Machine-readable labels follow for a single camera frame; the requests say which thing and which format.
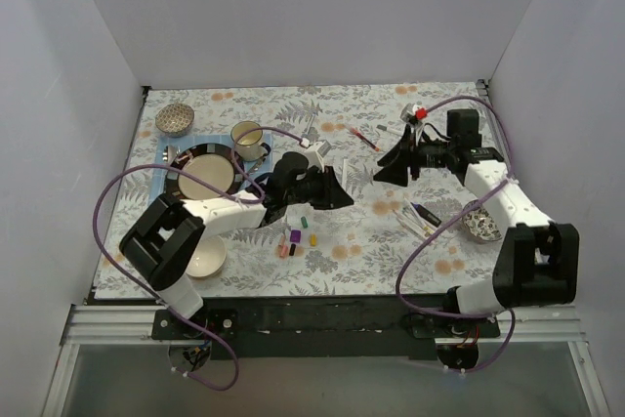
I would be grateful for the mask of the grey cap marker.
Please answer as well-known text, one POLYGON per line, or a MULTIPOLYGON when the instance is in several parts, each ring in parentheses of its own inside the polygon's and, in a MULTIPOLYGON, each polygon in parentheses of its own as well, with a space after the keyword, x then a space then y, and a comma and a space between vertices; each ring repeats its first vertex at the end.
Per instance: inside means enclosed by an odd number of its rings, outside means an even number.
POLYGON ((391 128, 385 125, 377 125, 376 128, 380 131, 384 131, 390 134, 393 134, 395 136, 401 137, 403 135, 403 131, 400 131, 399 129, 395 129, 395 128, 391 128))

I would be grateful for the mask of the purple cap marker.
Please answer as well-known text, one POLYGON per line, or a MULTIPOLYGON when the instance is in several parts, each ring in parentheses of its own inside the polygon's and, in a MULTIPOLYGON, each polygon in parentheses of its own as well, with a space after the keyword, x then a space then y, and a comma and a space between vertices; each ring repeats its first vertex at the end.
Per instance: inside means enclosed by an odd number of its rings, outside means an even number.
POLYGON ((431 226, 438 228, 441 225, 441 219, 423 205, 413 203, 412 206, 418 216, 431 226))

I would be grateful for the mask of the pink pen cap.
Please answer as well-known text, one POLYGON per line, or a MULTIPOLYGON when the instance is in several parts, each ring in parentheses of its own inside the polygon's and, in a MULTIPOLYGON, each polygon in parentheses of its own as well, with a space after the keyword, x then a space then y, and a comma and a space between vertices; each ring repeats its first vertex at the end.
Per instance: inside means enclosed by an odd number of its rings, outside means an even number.
POLYGON ((280 258, 285 258, 288 256, 289 253, 289 246, 284 244, 280 247, 280 251, 279 251, 279 257, 280 258))

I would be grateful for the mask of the orange cap marker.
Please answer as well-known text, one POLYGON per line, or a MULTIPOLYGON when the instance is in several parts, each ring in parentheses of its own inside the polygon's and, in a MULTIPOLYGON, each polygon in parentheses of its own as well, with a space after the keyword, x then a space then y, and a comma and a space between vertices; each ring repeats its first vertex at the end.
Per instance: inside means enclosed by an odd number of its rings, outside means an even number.
POLYGON ((399 215, 398 219, 410 230, 412 230, 416 235, 420 236, 422 239, 427 239, 430 235, 418 224, 413 222, 408 217, 403 215, 399 215))

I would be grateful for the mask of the yellow cap marker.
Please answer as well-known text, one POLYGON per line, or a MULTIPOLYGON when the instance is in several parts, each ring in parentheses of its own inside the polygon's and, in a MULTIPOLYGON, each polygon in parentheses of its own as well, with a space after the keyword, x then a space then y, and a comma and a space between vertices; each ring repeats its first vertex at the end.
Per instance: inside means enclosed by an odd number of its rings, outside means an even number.
POLYGON ((417 213, 412 213, 410 217, 426 236, 430 236, 433 233, 431 227, 417 213))

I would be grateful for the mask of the pink cap marker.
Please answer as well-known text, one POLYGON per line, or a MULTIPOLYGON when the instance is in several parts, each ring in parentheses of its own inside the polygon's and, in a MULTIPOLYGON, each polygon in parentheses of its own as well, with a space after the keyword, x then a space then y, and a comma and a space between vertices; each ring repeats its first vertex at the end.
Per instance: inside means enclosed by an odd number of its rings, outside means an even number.
POLYGON ((416 236, 418 236, 420 239, 422 240, 426 240, 428 237, 422 232, 421 228, 418 227, 417 225, 411 223, 409 220, 402 218, 402 217, 397 217, 396 218, 397 221, 406 229, 410 230, 412 233, 414 233, 416 236))

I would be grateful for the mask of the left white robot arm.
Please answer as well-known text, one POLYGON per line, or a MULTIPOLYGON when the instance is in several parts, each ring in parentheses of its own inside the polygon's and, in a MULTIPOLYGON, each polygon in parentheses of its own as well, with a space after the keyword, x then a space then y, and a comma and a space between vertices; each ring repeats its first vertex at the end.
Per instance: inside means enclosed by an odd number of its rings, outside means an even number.
POLYGON ((329 165, 313 165, 287 152, 273 170, 225 197, 181 200, 159 195, 123 236, 119 250, 152 291, 172 310, 174 326, 189 339, 208 325, 204 302, 186 274, 200 242, 237 229, 258 229, 280 220, 291 205, 328 211, 352 206, 329 165))

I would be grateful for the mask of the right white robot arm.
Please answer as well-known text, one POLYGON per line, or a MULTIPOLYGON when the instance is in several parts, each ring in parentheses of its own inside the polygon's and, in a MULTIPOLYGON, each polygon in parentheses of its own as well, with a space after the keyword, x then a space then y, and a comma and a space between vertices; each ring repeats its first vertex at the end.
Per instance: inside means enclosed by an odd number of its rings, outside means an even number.
POLYGON ((379 160, 375 181, 404 187, 423 169, 446 169, 474 195, 503 237, 490 278, 445 294, 436 312, 443 328, 460 337, 478 318, 507 309, 572 303, 580 242, 576 227, 555 222, 528 198, 501 153, 483 145, 476 110, 448 111, 446 132, 434 140, 422 135, 426 115, 416 106, 403 111, 404 131, 379 160))

